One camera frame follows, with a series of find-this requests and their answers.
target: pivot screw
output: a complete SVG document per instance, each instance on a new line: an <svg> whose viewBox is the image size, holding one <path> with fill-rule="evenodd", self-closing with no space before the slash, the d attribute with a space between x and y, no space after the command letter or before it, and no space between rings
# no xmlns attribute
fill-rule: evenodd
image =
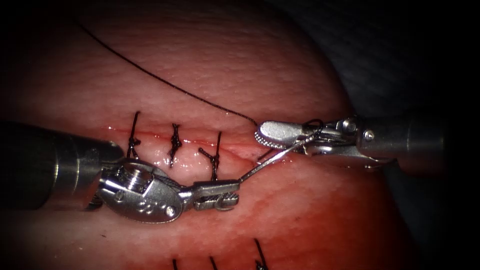
<svg viewBox="0 0 480 270"><path fill-rule="evenodd" d="M375 134L372 130L367 129L365 132L363 132L363 139L365 139L366 142L371 142L375 138Z"/></svg>
<svg viewBox="0 0 480 270"><path fill-rule="evenodd" d="M348 133L354 133L357 131L357 124L353 119L347 119L343 121L343 130Z"/></svg>
<svg viewBox="0 0 480 270"><path fill-rule="evenodd" d="M173 206L167 206L167 208L165 208L165 215L169 217L175 216L176 213L177 213L177 210Z"/></svg>
<svg viewBox="0 0 480 270"><path fill-rule="evenodd" d="M115 193L115 200L117 202L121 202L123 201L124 196L125 196L125 192L123 190L119 190Z"/></svg>

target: interrupted suture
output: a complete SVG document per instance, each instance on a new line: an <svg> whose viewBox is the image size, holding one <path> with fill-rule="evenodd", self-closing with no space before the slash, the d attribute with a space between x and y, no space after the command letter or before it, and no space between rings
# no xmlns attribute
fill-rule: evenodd
<svg viewBox="0 0 480 270"><path fill-rule="evenodd" d="M135 135L135 126L137 125L137 119L139 118L140 111L135 113L133 118L133 124L131 125L130 138L128 138L128 150L126 151L126 157L129 159L130 155L133 155L134 159L139 159L137 151L135 151L135 146L139 146L141 141L134 137Z"/></svg>
<svg viewBox="0 0 480 270"><path fill-rule="evenodd" d="M179 138L180 125L175 123L172 123L171 125L173 127L173 135L171 136L171 139L170 139L171 149L170 151L168 151L168 155L170 156L170 162L169 162L170 168L174 166L175 153L180 147L182 147L182 142L180 141L180 138Z"/></svg>
<svg viewBox="0 0 480 270"><path fill-rule="evenodd" d="M220 138L222 137L222 132L220 131L218 133L218 139L216 140L216 152L215 155L211 155L207 153L203 148L198 148L198 151L202 153L205 157L207 157L210 160L211 163L211 181L217 181L218 176L217 176L217 170L220 165L220 155L219 155L219 149L220 149Z"/></svg>

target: black suture thread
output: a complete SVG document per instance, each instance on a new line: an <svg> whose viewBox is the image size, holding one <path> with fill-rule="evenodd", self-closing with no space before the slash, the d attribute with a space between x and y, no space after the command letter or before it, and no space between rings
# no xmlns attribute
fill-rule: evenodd
<svg viewBox="0 0 480 270"><path fill-rule="evenodd" d="M218 139L216 141L216 152L215 155L211 155L207 153L203 148L198 148L198 151L202 153L204 156L206 156L208 159L210 159L211 163L211 181L217 181L218 180L218 175L217 175L217 169L219 168L220 165L220 138L222 137L222 132L220 131L218 133Z"/></svg>
<svg viewBox="0 0 480 270"><path fill-rule="evenodd" d="M179 138L179 124L171 124L173 126L173 135L171 136L170 142L171 142L171 149L168 151L168 155L170 156L170 168L174 166L174 157L175 153L177 150L182 147L182 142L180 141Z"/></svg>
<svg viewBox="0 0 480 270"><path fill-rule="evenodd" d="M255 241L256 248L258 249L258 253L260 253L260 259L261 259L261 263L258 260L255 261L256 269L257 270L269 270L269 268L267 266L267 262L265 261L264 253L262 252L262 248L260 247L259 240L257 238L254 238L253 240Z"/></svg>
<svg viewBox="0 0 480 270"><path fill-rule="evenodd" d="M199 96L196 96L196 95L188 92L187 90L184 90L184 89L176 86L175 84L173 84L173 83L171 83L171 82L169 82L169 81L167 81L167 80L165 80L165 79L163 79L163 78L160 78L159 76L151 73L150 71L148 71L148 70L146 70L145 68L139 66L137 63L133 62L132 60L126 58L125 56L123 56L123 55L121 55L119 52L117 52L116 50L114 50L114 49L112 49L111 47L109 47L107 44L105 44L103 41L101 41L98 37L96 37L92 32L90 32L85 26L83 26L79 21L77 21L77 20L75 20L75 19L74 19L73 21L74 21L75 24L78 25L78 27L80 27L87 35L89 35L92 39L94 39L96 42L98 42L102 47L104 47L105 49L109 50L111 53L113 53L114 55L120 57L120 58L123 59L124 61L128 62L130 65L132 65L132 66L134 66L135 68L139 69L140 71L146 73L147 75L149 75L149 76L157 79L158 81L160 81L160 82L162 82L162 83L164 83L164 84L166 84L166 85L168 85L168 86L170 86L170 87L172 87L172 88L174 88L174 89L176 89L176 90L178 90L178 91L180 91L180 92L182 92L182 93L184 93L184 94L186 94L186 95L188 95L188 96L190 96L190 97L192 97L192 98L194 98L194 99L196 99L196 100L199 100L199 101L201 101L201 102L204 102L204 103L206 103L206 104L208 104L208 105L210 105L210 106L213 106L213 107L215 107L215 108L217 108L217 109L220 109L220 110L223 110L223 111L225 111L225 112L228 112L228 113L237 115L237 116L239 116L239 117L245 118L245 119L247 119L248 121L252 122L255 126L258 126L258 124L257 124L257 122L255 122L255 120L253 120L252 118L246 116L245 114L242 114L242 113L240 113L240 112L236 112L236 111L231 110L231 109L227 109L227 108L222 107L222 106L220 106L220 105L217 105L217 104L215 104L215 103L213 103L213 102L207 101L206 99L203 99L203 98L201 98L201 97L199 97Z"/></svg>
<svg viewBox="0 0 480 270"><path fill-rule="evenodd" d="M217 265L215 264L214 258L210 256L210 262L211 266L213 267L213 270L218 270Z"/></svg>
<svg viewBox="0 0 480 270"><path fill-rule="evenodd" d="M128 150L126 151L126 157L130 158L130 153L133 154L134 158L138 158L139 155L135 151L135 146L139 146L141 141L134 138L135 135L135 126L137 125L137 119L139 117L140 111L135 112L135 117L133 118L133 124L131 125L130 138L128 138Z"/></svg>

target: metal grasper jaw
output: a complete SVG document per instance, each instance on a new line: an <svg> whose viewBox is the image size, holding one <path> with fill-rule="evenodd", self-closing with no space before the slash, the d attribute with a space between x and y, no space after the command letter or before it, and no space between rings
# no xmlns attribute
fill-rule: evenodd
<svg viewBox="0 0 480 270"><path fill-rule="evenodd" d="M265 121L259 125L255 139L270 148L286 149L316 132L318 126L310 122L300 124ZM372 158L358 151L356 142L361 125L361 119L357 117L327 122L313 140L301 147L293 148L292 152L311 157L328 157L325 163L337 167L363 168L369 171L390 163L393 160L391 158Z"/></svg>
<svg viewBox="0 0 480 270"><path fill-rule="evenodd" d="M110 209L142 223L171 222L192 208L224 211L239 200L232 193L240 188L238 180L184 186L158 167L134 158L125 158L118 167L104 169L96 181L99 183L96 194Z"/></svg>
<svg viewBox="0 0 480 270"><path fill-rule="evenodd" d="M254 137L258 143L266 147L286 149L315 133L314 140L316 142L341 144L347 141L341 130L338 130L336 121L323 124L319 119L313 119L306 123L265 121L258 126ZM295 149L294 152L304 154L302 149Z"/></svg>

